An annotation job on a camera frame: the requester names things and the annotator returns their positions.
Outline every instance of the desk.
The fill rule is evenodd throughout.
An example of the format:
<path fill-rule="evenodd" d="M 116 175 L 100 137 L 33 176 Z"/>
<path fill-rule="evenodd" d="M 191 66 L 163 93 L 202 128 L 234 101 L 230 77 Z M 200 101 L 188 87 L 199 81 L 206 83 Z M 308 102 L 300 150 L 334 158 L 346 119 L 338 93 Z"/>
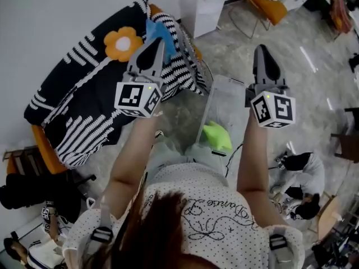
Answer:
<path fill-rule="evenodd" d="M 318 239 L 322 240 L 338 222 L 337 218 L 333 216 L 333 213 L 338 212 L 339 202 L 338 197 L 334 197 L 327 202 L 323 211 L 318 219 L 317 232 Z"/>

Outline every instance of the shoe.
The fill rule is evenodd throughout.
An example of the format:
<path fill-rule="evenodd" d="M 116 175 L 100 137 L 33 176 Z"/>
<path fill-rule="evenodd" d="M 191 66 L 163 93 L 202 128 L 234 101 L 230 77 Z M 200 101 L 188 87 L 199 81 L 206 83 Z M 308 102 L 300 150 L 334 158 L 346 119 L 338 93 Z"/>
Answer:
<path fill-rule="evenodd" d="M 159 129 L 155 132 L 155 138 L 159 138 L 160 136 L 164 136 L 164 133 Z"/>

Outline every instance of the brown hair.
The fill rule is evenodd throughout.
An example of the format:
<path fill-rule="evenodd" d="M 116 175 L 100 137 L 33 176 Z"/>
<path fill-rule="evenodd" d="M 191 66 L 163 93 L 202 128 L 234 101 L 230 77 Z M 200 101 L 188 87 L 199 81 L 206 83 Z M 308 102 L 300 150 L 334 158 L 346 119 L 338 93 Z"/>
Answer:
<path fill-rule="evenodd" d="M 157 192 L 148 200 L 148 213 L 142 218 L 143 190 L 135 199 L 128 218 L 114 244 L 102 246 L 83 261 L 85 269 L 157 268 L 176 269 L 182 254 L 181 212 L 186 205 L 182 193 L 167 193 L 159 197 Z"/>

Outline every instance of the gray marble floor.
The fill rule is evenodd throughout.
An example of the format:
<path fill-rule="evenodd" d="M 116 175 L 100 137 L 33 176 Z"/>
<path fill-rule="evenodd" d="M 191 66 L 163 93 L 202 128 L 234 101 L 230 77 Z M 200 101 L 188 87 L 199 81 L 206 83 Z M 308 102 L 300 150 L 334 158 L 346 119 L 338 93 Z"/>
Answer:
<path fill-rule="evenodd" d="M 289 142 L 297 153 L 316 151 L 325 165 L 325 190 L 339 196 L 340 213 L 344 213 L 359 191 L 359 166 L 333 156 L 338 145 L 330 139 L 330 134 L 346 126 L 348 118 L 343 108 L 359 105 L 359 90 L 347 63 L 354 52 L 359 52 L 356 38 L 348 34 L 334 40 L 335 35 L 319 15 L 301 8 L 290 12 L 269 31 L 259 23 L 254 38 L 249 40 L 229 19 L 228 11 L 232 7 L 235 7 L 232 15 L 236 23 L 250 34 L 256 10 L 248 3 L 238 2 L 225 6 L 219 20 L 220 30 L 199 37 L 194 43 L 214 74 L 246 84 L 254 80 L 252 64 L 256 46 L 265 44 L 269 48 L 296 98 L 297 122 L 285 129 L 270 131 L 268 159 L 273 160 Z M 164 104 L 161 128 L 182 149 L 195 141 L 206 101 L 207 97 L 186 91 Z M 131 125 L 126 126 L 116 146 L 102 148 L 79 169 L 82 175 L 94 173 L 98 177 L 91 183 L 89 195 L 96 196 L 104 189 L 112 163 L 130 129 Z M 278 173 L 271 175 L 276 182 Z M 234 180 L 236 175 L 231 174 L 229 178 Z M 306 230 L 309 225 L 307 222 L 295 224 L 304 233 L 306 248 L 316 240 L 316 235 Z"/>

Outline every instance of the hand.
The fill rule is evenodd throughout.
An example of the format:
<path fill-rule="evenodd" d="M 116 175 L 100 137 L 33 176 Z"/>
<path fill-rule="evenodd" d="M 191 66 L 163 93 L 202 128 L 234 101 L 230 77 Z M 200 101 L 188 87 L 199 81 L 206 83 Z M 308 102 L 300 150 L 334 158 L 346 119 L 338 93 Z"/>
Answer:
<path fill-rule="evenodd" d="M 283 199 L 283 195 L 279 192 L 279 193 L 277 193 L 275 196 L 274 196 L 274 198 L 273 198 L 273 200 L 275 201 L 275 202 L 280 202 L 281 200 Z"/>

